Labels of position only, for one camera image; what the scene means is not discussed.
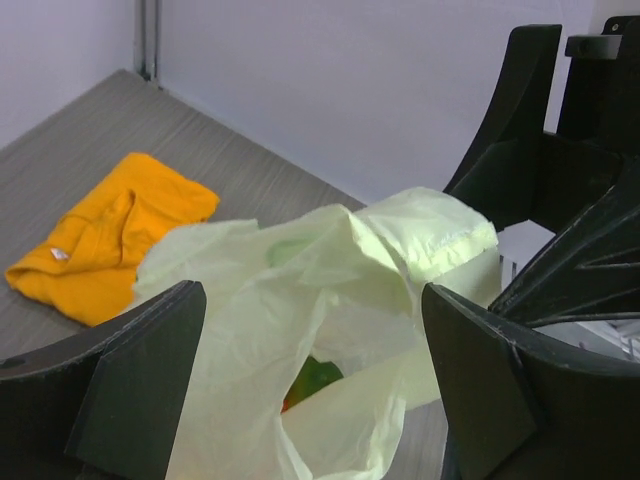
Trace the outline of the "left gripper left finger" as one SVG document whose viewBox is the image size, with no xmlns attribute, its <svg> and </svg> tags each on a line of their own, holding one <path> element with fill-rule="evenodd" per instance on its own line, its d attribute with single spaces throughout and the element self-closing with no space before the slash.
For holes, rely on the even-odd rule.
<svg viewBox="0 0 640 480">
<path fill-rule="evenodd" d="M 2 360 L 2 478 L 164 478 L 206 303 L 200 283 L 182 281 Z"/>
</svg>

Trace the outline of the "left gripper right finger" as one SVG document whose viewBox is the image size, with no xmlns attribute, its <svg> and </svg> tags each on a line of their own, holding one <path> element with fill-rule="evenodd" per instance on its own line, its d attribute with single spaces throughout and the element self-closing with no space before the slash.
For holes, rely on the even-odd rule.
<svg viewBox="0 0 640 480">
<path fill-rule="evenodd" d="M 447 479 L 636 479 L 639 366 L 497 316 L 444 286 L 423 323 L 449 426 Z"/>
</svg>

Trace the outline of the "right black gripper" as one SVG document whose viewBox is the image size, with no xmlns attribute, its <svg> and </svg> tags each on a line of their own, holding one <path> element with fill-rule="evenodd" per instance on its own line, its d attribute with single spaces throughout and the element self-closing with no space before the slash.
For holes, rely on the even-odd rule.
<svg viewBox="0 0 640 480">
<path fill-rule="evenodd" d="M 542 135 L 561 31 L 512 30 L 485 116 L 444 192 L 498 232 L 531 211 L 554 233 L 570 223 L 490 312 L 531 328 L 637 320 L 639 171 L 620 175 L 639 156 L 639 17 L 614 16 L 599 35 L 567 39 L 557 130 Z"/>
</svg>

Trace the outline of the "pale yellow plastic bag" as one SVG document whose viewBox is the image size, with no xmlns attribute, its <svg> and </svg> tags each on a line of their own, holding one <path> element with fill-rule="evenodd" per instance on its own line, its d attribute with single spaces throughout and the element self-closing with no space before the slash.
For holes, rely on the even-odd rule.
<svg viewBox="0 0 640 480">
<path fill-rule="evenodd" d="M 235 220 L 172 230 L 133 288 L 143 302 L 193 280 L 207 297 L 168 477 L 383 477 L 406 412 L 440 395 L 423 287 L 487 305 L 500 276 L 493 224 L 424 187 L 271 227 Z M 343 378 L 281 413 L 309 356 L 333 362 Z"/>
</svg>

